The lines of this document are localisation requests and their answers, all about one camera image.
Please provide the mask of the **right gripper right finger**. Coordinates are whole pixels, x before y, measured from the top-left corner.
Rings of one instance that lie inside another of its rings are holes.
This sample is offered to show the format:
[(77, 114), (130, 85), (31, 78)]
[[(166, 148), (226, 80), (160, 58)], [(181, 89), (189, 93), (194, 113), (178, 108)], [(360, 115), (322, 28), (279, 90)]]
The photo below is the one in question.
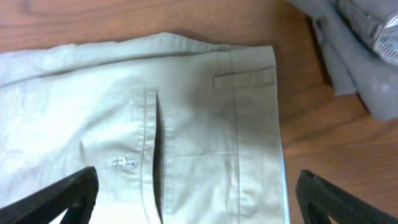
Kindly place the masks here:
[(301, 170), (295, 189), (305, 224), (397, 224), (393, 217), (309, 170)]

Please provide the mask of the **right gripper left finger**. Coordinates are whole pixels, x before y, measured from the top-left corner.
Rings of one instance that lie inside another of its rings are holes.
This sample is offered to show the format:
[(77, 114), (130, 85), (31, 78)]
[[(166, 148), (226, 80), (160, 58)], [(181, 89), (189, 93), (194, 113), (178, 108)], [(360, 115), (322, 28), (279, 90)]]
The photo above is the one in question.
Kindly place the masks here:
[(61, 223), (87, 224), (96, 204), (96, 169), (86, 167), (1, 209), (1, 223), (47, 224), (63, 214)]

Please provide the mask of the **khaki shorts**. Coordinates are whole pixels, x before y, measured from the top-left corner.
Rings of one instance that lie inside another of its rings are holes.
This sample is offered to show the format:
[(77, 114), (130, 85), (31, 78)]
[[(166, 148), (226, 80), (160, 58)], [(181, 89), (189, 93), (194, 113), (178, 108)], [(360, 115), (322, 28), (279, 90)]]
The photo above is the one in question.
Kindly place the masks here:
[(288, 223), (271, 46), (171, 33), (1, 55), (1, 206), (93, 166), (92, 223)]

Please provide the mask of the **folded grey shorts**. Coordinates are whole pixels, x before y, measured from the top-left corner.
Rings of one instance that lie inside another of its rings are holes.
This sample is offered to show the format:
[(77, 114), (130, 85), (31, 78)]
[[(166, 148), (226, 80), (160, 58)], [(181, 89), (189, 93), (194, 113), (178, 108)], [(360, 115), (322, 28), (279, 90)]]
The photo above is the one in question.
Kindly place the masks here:
[(397, 0), (290, 0), (310, 17), (337, 95), (397, 117)]

